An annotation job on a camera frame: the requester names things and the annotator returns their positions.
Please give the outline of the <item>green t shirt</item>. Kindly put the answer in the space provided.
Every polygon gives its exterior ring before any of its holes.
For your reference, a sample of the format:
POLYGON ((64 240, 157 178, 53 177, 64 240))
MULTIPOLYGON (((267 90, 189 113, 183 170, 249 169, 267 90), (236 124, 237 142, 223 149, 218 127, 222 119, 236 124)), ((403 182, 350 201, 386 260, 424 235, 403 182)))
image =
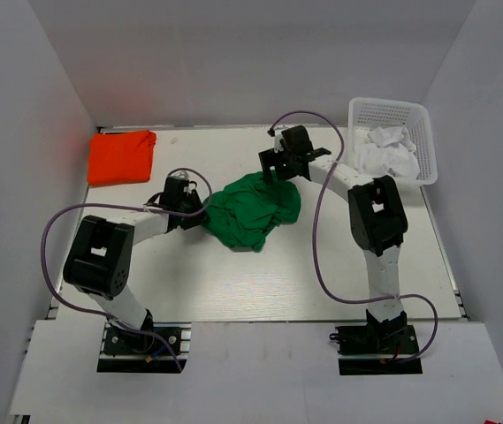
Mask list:
POLYGON ((277 179, 267 184, 259 171, 212 194, 203 228, 232 250, 259 252, 276 227, 296 223, 300 212, 295 184, 277 179))

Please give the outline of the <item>white t shirt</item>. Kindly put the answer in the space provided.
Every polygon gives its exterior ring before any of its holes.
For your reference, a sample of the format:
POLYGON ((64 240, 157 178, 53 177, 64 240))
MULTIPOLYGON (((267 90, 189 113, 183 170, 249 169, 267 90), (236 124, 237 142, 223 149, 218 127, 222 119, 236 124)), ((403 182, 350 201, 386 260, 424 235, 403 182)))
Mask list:
POLYGON ((416 180, 420 174, 416 150, 406 127, 377 127, 354 143, 354 166, 375 177, 416 180))

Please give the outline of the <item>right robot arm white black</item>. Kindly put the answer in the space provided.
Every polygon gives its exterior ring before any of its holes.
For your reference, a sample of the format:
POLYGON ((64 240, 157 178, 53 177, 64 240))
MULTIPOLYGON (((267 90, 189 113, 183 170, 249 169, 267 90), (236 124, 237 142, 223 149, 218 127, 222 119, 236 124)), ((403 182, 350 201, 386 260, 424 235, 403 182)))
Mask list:
POLYGON ((408 331, 400 300, 400 246, 408 220, 395 181, 373 178, 349 167, 326 148, 314 148, 308 131, 297 125, 269 129, 272 148, 260 153, 263 180, 302 177, 347 202, 350 230, 365 259, 369 298, 364 326, 341 326, 332 339, 344 355, 394 355, 408 331))

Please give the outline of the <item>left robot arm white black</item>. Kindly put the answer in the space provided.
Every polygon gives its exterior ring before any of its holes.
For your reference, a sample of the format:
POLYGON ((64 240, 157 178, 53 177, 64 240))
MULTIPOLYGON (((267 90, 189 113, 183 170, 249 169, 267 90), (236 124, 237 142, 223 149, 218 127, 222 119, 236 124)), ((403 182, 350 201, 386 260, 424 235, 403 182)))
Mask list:
POLYGON ((130 330, 152 330, 152 314, 127 287, 133 248, 178 228, 207 223, 196 187, 180 170, 168 176, 163 191, 139 211, 82 218, 64 265, 64 280, 87 294, 115 323, 130 330))

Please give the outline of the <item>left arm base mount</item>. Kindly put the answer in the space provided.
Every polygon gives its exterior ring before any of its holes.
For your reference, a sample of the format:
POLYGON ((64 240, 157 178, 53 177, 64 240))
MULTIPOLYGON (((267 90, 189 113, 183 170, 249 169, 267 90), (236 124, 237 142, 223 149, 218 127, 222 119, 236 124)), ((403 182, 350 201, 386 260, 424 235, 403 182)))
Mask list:
POLYGON ((155 324, 154 331, 170 345, 181 368, 177 367, 175 359, 159 339, 133 334, 106 324, 96 371, 120 374, 180 374, 188 359, 191 325, 155 324))

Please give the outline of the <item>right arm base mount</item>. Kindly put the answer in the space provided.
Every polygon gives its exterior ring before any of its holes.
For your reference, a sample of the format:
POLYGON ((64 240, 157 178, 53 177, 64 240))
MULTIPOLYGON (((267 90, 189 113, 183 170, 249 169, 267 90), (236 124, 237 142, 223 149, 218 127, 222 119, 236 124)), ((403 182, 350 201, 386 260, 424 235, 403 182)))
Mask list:
POLYGON ((329 335, 337 345, 341 376, 421 375, 420 359, 406 361, 419 353, 412 325, 384 341, 372 338, 367 325, 338 326, 329 335))

